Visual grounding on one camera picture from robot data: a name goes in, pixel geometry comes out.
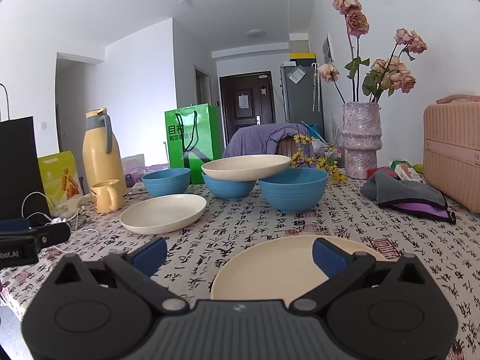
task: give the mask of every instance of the brown wooden door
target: brown wooden door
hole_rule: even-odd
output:
[[[227,143],[239,128],[275,123],[271,72],[220,77]]]

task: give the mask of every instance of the yellow mug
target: yellow mug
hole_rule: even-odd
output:
[[[93,185],[92,201],[99,214],[122,208],[125,200],[120,192],[120,180],[108,180]]]

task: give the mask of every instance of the blue bowl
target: blue bowl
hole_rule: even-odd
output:
[[[312,168],[289,168],[258,180],[267,202],[289,214],[308,211],[322,198],[328,173]]]
[[[257,180],[254,181],[225,181],[211,178],[202,173],[203,181],[213,195],[221,199],[241,199],[254,189]]]
[[[145,189],[154,198],[183,193],[190,184],[190,169],[174,168],[160,170],[142,177]]]

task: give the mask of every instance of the green paper bag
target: green paper bag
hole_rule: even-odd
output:
[[[190,168],[192,184],[203,184],[202,165],[222,158],[217,108],[200,104],[165,112],[171,168]]]

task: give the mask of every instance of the purple package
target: purple package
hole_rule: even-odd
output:
[[[163,163],[160,165],[139,166],[136,168],[124,169],[123,173],[125,174],[125,181],[127,183],[127,187],[131,188],[136,183],[141,182],[144,175],[148,175],[149,173],[158,172],[160,170],[169,168],[170,165],[168,163]]]
[[[457,221],[454,212],[449,212],[446,209],[438,208],[427,203],[394,203],[390,206],[399,211],[420,216],[422,218],[440,220],[452,224],[455,224]]]

